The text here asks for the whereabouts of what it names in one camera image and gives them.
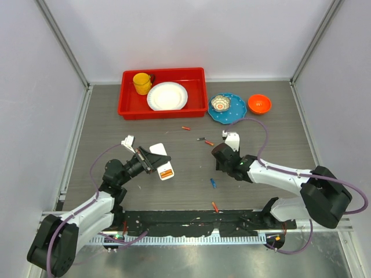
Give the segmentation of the blue dotted plate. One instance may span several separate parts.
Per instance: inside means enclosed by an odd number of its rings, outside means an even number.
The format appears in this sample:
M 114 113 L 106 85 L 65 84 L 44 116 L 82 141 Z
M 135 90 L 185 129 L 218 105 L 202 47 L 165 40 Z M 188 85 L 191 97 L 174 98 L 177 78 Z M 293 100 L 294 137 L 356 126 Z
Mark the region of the blue dotted plate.
M 214 121 L 224 125 L 229 125 L 232 122 L 245 117 L 247 107 L 246 103 L 240 98 L 240 96 L 233 93 L 220 93 L 217 95 L 224 95 L 228 97 L 231 100 L 231 106 L 227 111 L 217 112 L 211 106 L 210 101 L 214 96 L 211 97 L 208 103 L 208 113 Z

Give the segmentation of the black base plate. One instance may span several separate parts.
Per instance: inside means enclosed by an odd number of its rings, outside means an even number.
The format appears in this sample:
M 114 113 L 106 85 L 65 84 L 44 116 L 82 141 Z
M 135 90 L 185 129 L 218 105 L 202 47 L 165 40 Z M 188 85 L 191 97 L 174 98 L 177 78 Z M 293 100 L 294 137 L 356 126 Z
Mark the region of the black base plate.
M 147 232 L 151 237 L 208 237 L 217 229 L 221 237 L 256 236 L 260 230 L 293 230 L 296 221 L 279 222 L 253 210 L 126 211 L 123 227 L 129 236 Z

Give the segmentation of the blue battery right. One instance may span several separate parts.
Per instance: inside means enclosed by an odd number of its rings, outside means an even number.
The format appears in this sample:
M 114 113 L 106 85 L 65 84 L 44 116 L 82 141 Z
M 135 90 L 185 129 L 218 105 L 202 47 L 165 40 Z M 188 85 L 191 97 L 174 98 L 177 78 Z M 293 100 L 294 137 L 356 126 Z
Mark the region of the blue battery right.
M 214 179 L 211 178 L 211 179 L 210 179 L 210 182 L 211 182 L 211 184 L 212 184 L 212 187 L 213 187 L 214 189 L 216 189 L 216 188 L 217 188 L 217 185 L 216 185 Z

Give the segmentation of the small patterned bowl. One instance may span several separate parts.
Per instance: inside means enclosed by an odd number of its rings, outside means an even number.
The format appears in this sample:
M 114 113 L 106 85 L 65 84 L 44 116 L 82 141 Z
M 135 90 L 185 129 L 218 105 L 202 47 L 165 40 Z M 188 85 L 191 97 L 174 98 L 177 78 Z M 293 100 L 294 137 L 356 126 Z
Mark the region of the small patterned bowl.
M 231 100 L 224 95 L 214 96 L 210 103 L 212 108 L 217 112 L 227 111 L 231 106 Z

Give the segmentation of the red battery near base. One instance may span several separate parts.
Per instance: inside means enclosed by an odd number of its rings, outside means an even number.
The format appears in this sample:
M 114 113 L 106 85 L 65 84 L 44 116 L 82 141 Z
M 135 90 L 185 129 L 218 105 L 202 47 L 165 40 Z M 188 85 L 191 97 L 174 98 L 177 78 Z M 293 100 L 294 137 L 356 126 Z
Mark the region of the red battery near base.
M 215 202 L 211 202 L 211 204 L 212 204 L 212 206 L 213 206 L 215 212 L 216 212 L 216 213 L 219 213 L 219 209 L 218 209 L 216 203 L 215 203 Z

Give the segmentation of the white paper plate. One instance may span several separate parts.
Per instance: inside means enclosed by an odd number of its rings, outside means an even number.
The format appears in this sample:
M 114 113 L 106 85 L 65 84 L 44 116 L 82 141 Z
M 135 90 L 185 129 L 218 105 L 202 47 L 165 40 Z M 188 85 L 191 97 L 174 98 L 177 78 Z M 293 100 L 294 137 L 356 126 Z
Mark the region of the white paper plate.
M 180 110 L 188 101 L 188 92 L 179 83 L 162 82 L 147 94 L 147 104 L 154 111 Z

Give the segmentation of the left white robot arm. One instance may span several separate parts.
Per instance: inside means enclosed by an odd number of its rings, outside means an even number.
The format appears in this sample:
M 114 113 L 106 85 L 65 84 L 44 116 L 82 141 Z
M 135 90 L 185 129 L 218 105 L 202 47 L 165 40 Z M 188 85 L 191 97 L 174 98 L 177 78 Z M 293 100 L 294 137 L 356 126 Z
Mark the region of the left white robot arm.
M 73 265 L 80 249 L 95 235 L 108 228 L 119 230 L 123 225 L 124 184 L 142 172 L 151 174 L 168 164 L 162 143 L 147 151 L 138 147 L 130 160 L 122 163 L 112 159 L 105 165 L 102 184 L 86 202 L 70 212 L 47 215 L 41 222 L 27 254 L 27 261 L 47 271 L 49 277 L 62 277 Z

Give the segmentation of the yellow mug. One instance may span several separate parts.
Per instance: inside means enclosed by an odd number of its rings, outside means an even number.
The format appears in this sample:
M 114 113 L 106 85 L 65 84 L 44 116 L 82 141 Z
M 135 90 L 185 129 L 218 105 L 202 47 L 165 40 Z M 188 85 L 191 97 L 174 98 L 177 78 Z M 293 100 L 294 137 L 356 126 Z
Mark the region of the yellow mug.
M 138 73 L 133 77 L 133 84 L 137 94 L 145 96 L 152 88 L 155 80 L 154 74 Z

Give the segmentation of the orange plastic bowl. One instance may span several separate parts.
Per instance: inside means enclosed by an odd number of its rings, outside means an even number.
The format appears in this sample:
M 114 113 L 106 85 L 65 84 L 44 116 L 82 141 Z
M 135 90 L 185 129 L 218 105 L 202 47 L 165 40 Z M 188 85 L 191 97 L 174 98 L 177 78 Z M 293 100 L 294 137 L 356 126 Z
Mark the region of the orange plastic bowl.
M 250 111 L 256 115 L 266 114 L 272 108 L 271 100 L 262 94 L 254 94 L 248 99 Z

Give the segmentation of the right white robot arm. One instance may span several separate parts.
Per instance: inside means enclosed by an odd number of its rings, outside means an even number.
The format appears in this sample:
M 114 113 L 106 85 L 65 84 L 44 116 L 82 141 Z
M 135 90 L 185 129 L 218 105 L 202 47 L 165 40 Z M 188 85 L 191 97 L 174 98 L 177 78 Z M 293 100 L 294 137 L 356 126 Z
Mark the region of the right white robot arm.
M 234 151 L 226 143 L 212 150 L 216 170 L 227 173 L 237 181 L 266 184 L 297 195 L 292 199 L 271 199 L 262 213 L 264 226 L 276 228 L 282 222 L 309 219 L 334 229 L 345 214 L 352 196 L 340 180 L 327 168 L 314 170 L 281 167 L 259 160 L 258 157 Z

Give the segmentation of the red plastic tray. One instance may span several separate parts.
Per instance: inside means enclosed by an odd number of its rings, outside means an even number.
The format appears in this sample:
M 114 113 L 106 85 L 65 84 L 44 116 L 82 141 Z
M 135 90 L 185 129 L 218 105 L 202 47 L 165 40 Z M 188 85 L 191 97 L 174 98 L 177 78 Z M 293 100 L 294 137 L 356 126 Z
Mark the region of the red plastic tray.
M 133 77 L 144 72 L 153 75 L 155 85 L 163 82 L 175 82 L 182 85 L 188 94 L 188 100 L 182 109 L 156 111 L 150 108 L 147 96 L 139 95 L 133 83 Z M 118 115 L 125 120 L 199 118 L 208 110 L 205 71 L 202 67 L 138 69 L 122 73 L 121 90 L 118 99 Z

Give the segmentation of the white remote control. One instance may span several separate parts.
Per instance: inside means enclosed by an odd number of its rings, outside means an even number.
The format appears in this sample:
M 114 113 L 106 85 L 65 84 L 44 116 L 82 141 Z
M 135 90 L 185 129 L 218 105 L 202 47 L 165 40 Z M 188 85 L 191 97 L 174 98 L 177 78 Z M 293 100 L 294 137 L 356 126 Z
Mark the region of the white remote control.
M 150 152 L 156 155 L 162 155 L 162 156 L 168 155 L 163 143 L 158 143 L 158 144 L 150 146 Z M 164 171 L 168 171 L 168 170 L 171 170 L 173 172 L 173 175 L 162 178 L 160 173 Z M 157 172 L 158 172 L 158 175 L 161 181 L 166 181 L 174 177 L 174 169 L 170 161 L 167 161 L 166 163 L 162 162 L 161 165 L 157 167 Z

